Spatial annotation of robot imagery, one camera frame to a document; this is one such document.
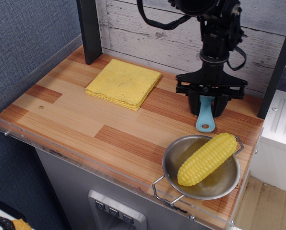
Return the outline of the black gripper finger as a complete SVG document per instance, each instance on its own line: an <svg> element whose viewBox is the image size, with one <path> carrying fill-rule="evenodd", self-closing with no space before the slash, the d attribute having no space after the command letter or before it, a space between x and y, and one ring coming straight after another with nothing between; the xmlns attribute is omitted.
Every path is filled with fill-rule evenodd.
<svg viewBox="0 0 286 230"><path fill-rule="evenodd" d="M189 104L191 112L194 115L198 115L200 113L200 95L193 90L189 90L188 92Z"/></svg>
<svg viewBox="0 0 286 230"><path fill-rule="evenodd" d="M231 100L229 95L215 97L213 105L213 117L219 117L222 115L229 100Z"/></svg>

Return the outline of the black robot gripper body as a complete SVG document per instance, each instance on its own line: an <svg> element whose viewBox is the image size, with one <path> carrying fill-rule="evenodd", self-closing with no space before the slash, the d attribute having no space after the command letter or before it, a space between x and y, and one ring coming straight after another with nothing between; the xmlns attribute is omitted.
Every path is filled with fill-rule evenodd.
<svg viewBox="0 0 286 230"><path fill-rule="evenodd" d="M196 72L176 76L176 92L189 95L190 91L203 96L224 96L229 99L243 99L247 81L224 72L224 64L204 61Z"/></svg>

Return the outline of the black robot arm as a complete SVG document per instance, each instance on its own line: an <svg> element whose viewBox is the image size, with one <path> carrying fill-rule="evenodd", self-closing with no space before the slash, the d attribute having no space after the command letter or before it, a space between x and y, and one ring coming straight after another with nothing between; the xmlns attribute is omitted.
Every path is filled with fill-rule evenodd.
<svg viewBox="0 0 286 230"><path fill-rule="evenodd" d="M238 47L244 31L240 26L241 7L238 0L171 0L170 4L200 23L203 47L200 51L202 67L196 72L176 76L177 93L189 98L194 115L200 113L200 96L214 97L213 117L223 113L228 101L243 99L247 81L224 72L229 65L230 52L243 58L245 52Z"/></svg>

